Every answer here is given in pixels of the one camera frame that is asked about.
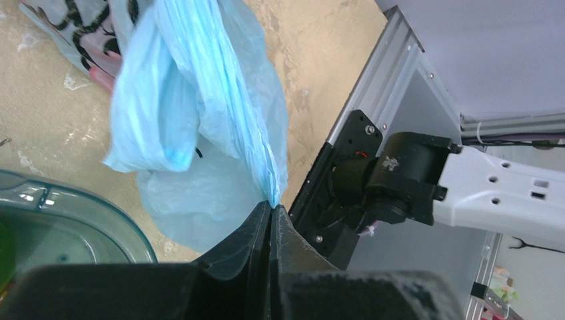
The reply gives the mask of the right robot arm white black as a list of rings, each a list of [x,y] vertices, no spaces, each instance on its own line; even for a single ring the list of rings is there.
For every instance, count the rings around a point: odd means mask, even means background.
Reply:
[[[413,132],[391,136],[376,159],[351,157],[329,177],[332,196],[358,207],[358,230],[410,219],[468,227],[564,250],[564,174]]]

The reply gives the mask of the light blue plastic bag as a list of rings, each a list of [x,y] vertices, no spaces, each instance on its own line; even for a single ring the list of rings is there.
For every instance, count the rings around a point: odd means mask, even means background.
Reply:
[[[22,1],[61,52],[111,92],[104,164],[136,173],[171,240],[204,253],[287,186],[288,113],[243,1]]]

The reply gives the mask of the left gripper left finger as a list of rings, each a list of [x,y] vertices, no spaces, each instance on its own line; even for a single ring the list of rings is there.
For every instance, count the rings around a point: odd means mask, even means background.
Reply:
[[[267,319],[271,206],[190,263],[74,264],[28,272],[2,319]]]

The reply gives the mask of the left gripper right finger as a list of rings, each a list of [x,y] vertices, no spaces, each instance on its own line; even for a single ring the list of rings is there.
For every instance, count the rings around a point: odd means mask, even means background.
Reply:
[[[342,271],[271,211],[271,319],[463,319],[455,294],[428,271]]]

